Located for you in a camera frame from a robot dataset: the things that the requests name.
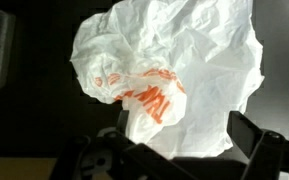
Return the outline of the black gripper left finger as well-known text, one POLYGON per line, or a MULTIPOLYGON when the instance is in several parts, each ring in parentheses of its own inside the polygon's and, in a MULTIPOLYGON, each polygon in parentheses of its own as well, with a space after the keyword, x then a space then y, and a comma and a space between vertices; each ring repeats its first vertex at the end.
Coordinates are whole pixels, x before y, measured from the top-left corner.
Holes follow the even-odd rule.
POLYGON ((122 110, 115 127, 102 129, 96 138, 77 136, 68 140, 58 157, 49 180, 95 180, 107 173, 113 180, 142 180, 139 167, 123 157, 134 145, 125 136, 129 111, 122 110))

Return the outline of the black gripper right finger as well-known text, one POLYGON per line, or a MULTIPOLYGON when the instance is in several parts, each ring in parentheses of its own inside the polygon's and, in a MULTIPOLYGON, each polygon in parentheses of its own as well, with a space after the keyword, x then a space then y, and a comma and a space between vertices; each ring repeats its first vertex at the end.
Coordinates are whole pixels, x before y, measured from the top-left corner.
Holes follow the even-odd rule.
POLYGON ((239 111, 229 113, 227 133, 249 159, 241 180, 279 180, 289 174, 289 140, 260 129, 239 111))

